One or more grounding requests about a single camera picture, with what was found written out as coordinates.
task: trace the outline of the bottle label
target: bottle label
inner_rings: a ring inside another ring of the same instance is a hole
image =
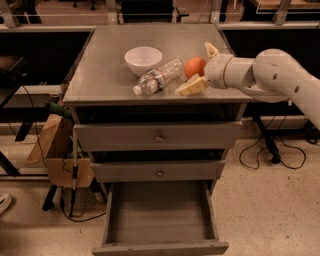
[[[150,74],[154,77],[154,79],[158,82],[159,90],[162,89],[166,85],[166,80],[161,72],[157,69],[153,69],[150,71]]]

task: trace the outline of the orange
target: orange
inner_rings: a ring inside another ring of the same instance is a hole
[[[193,57],[184,64],[184,73],[189,79],[195,74],[204,75],[204,67],[207,62],[201,57]]]

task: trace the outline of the gray cabinet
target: gray cabinet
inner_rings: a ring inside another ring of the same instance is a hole
[[[138,97],[124,62],[126,50],[141,45],[160,49],[164,61],[206,58],[205,42],[228,52],[212,24],[102,26],[93,34],[63,100],[108,191],[94,255],[195,256],[228,248],[210,197],[248,97],[212,88],[181,97],[174,86]]]

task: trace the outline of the bottle cap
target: bottle cap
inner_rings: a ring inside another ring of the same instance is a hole
[[[136,95],[141,95],[142,94],[142,90],[140,88],[140,86],[136,85],[133,87],[133,91]]]

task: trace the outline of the white bowl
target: white bowl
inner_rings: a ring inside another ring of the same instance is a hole
[[[129,50],[124,58],[129,69],[140,77],[158,66],[162,53],[152,47],[137,47]]]

